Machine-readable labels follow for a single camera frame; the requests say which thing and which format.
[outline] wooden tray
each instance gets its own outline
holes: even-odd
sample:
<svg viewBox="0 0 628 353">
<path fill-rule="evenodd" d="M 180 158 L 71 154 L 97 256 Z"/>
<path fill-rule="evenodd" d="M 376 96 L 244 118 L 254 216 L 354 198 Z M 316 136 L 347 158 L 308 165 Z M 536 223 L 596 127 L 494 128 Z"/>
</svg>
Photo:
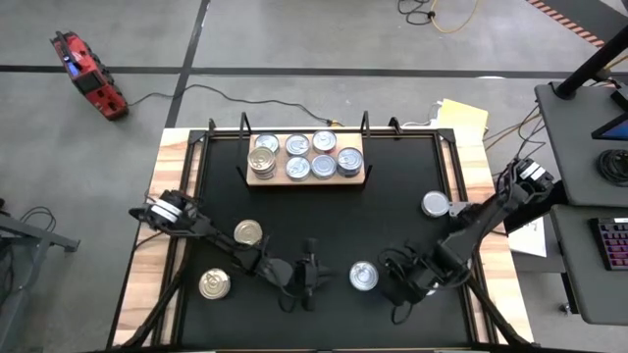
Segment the wooden tray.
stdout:
<svg viewBox="0 0 628 353">
<path fill-rule="evenodd" d="M 303 133 L 307 138 L 309 138 L 310 143 L 312 143 L 312 135 L 313 133 Z M 255 173 L 246 165 L 246 183 L 250 186 L 285 186 L 285 185 L 337 185 L 337 184 L 361 184 L 364 182 L 365 174 L 364 174 L 364 163 L 362 163 L 362 168 L 360 169 L 360 174 L 354 177 L 344 177 L 340 176 L 336 173 L 334 176 L 330 177 L 326 180 L 317 179 L 310 173 L 310 176 L 307 177 L 306 180 L 303 181 L 292 181 L 286 175 L 286 163 L 288 162 L 289 155 L 286 152 L 286 139 L 291 135 L 291 133 L 283 133 L 283 134 L 275 134 L 279 139 L 280 150 L 277 154 L 277 173 L 273 178 L 262 180 L 255 176 Z M 259 134 L 253 134 L 250 138 L 250 143 L 248 146 L 248 151 L 250 152 L 255 148 L 255 139 L 259 136 Z M 334 157 L 334 159 L 338 159 L 338 153 L 345 147 L 353 147 L 364 154 L 362 150 L 362 135 L 360 133 L 338 133 L 336 132 L 336 149 L 334 152 L 330 153 L 330 156 Z M 312 160 L 319 156 L 319 153 L 316 153 L 313 148 L 310 148 L 310 152 L 307 155 L 307 160 L 312 162 Z"/>
</svg>

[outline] silver can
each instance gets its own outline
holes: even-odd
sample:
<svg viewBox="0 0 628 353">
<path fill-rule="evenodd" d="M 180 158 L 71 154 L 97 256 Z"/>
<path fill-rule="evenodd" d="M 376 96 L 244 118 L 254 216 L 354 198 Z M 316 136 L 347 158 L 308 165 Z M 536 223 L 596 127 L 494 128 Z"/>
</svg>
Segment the silver can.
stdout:
<svg viewBox="0 0 628 353">
<path fill-rule="evenodd" d="M 269 179 L 275 176 L 275 154 L 264 146 L 255 147 L 248 154 L 248 166 L 260 179 Z"/>
<path fill-rule="evenodd" d="M 349 271 L 349 281 L 357 290 L 368 291 L 375 288 L 379 280 L 377 269 L 367 261 L 358 261 Z"/>
<path fill-rule="evenodd" d="M 336 134 L 329 130 L 316 131 L 312 136 L 314 151 L 320 154 L 332 153 L 336 148 L 336 142 Z"/>
<path fill-rule="evenodd" d="M 198 290 L 207 299 L 220 299 L 229 293 L 232 282 L 221 269 L 211 269 L 200 277 Z"/>
<path fill-rule="evenodd" d="M 244 220 L 235 226 L 234 239 L 240 244 L 255 245 L 262 239 L 262 227 L 253 220 Z"/>
<path fill-rule="evenodd" d="M 290 135 L 286 139 L 286 151 L 291 157 L 305 157 L 310 151 L 310 140 L 302 134 Z"/>
<path fill-rule="evenodd" d="M 449 212 L 449 199 L 440 191 L 430 191 L 423 196 L 421 208 L 429 217 L 438 218 Z"/>
<path fill-rule="evenodd" d="M 324 180 L 333 177 L 336 173 L 336 160 L 332 156 L 321 155 L 312 160 L 312 174 Z"/>
<path fill-rule="evenodd" d="M 310 162 L 303 157 L 292 157 L 286 163 L 286 174 L 292 181 L 304 181 L 310 175 Z"/>
<path fill-rule="evenodd" d="M 362 153 L 353 147 L 343 148 L 338 153 L 338 174 L 355 177 L 360 174 L 364 159 Z"/>
<path fill-rule="evenodd" d="M 272 133 L 264 133 L 255 139 L 255 147 L 268 147 L 277 155 L 279 153 L 279 138 Z"/>
</svg>

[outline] can lid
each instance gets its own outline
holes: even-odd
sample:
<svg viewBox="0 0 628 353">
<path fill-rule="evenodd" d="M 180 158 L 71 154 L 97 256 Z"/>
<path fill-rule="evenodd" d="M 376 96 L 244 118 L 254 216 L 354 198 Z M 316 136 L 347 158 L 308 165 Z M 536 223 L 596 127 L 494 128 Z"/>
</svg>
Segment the can lid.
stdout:
<svg viewBox="0 0 628 353">
<path fill-rule="evenodd" d="M 204 273 L 198 283 L 198 289 L 207 299 L 220 299 L 227 295 L 231 288 L 229 276 L 221 269 L 211 269 Z"/>
<path fill-rule="evenodd" d="M 312 173 L 319 177 L 330 177 L 336 173 L 336 160 L 332 156 L 320 155 L 312 160 Z"/>
<path fill-rule="evenodd" d="M 277 153 L 279 149 L 279 139 L 272 133 L 263 133 L 255 139 L 255 147 L 268 147 L 273 151 L 273 153 Z"/>
<path fill-rule="evenodd" d="M 321 130 L 314 132 L 312 143 L 318 150 L 329 152 L 336 147 L 336 134 L 329 130 Z"/>
<path fill-rule="evenodd" d="M 440 217 L 449 212 L 449 199 L 440 191 L 430 191 L 423 196 L 423 211 L 430 217 Z"/>
<path fill-rule="evenodd" d="M 294 134 L 286 139 L 286 150 L 293 155 L 300 155 L 310 149 L 310 140 L 305 135 Z"/>
<path fill-rule="evenodd" d="M 338 153 L 338 165 L 347 171 L 356 171 L 362 167 L 362 153 L 353 147 L 343 148 Z"/>
<path fill-rule="evenodd" d="M 268 147 L 255 147 L 248 154 L 248 165 L 253 171 L 267 171 L 275 165 L 275 153 Z"/>
<path fill-rule="evenodd" d="M 262 239 L 262 227 L 253 220 L 244 220 L 235 226 L 234 239 L 240 244 L 255 245 Z"/>
<path fill-rule="evenodd" d="M 292 157 L 286 163 L 286 173 L 294 178 L 307 177 L 310 173 L 310 163 L 303 157 Z"/>
<path fill-rule="evenodd" d="M 367 261 L 358 261 L 351 266 L 349 280 L 358 290 L 371 290 L 377 285 L 379 275 L 375 266 Z"/>
</svg>

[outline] red power tool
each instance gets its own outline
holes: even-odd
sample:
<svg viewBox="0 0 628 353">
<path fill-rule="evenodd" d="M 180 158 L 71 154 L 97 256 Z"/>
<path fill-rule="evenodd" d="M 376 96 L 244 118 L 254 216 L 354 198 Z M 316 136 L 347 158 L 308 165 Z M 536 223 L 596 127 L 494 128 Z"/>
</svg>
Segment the red power tool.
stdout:
<svg viewBox="0 0 628 353">
<path fill-rule="evenodd" d="M 100 58 L 76 33 L 56 34 L 50 42 L 78 91 L 108 120 L 125 116 L 129 112 L 127 100 Z"/>
</svg>

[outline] white paper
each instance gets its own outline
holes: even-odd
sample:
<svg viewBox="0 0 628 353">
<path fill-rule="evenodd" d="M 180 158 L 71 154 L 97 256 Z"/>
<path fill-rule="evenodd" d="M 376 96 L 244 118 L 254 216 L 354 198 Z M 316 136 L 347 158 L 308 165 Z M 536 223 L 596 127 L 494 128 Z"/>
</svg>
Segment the white paper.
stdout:
<svg viewBox="0 0 628 353">
<path fill-rule="evenodd" d="M 543 217 L 519 228 L 508 235 L 510 250 L 530 255 L 547 257 L 546 233 L 543 228 Z"/>
</svg>

